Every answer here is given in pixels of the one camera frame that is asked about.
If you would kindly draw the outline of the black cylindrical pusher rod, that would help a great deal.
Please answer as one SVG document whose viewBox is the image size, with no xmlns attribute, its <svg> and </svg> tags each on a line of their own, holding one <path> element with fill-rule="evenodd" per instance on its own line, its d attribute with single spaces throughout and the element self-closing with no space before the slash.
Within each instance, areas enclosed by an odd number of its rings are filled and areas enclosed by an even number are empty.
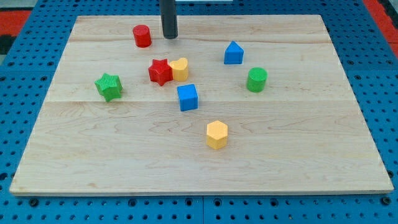
<svg viewBox="0 0 398 224">
<path fill-rule="evenodd" d="M 159 7 L 163 36 L 166 39 L 176 39 L 178 25 L 175 0 L 160 0 Z"/>
</svg>

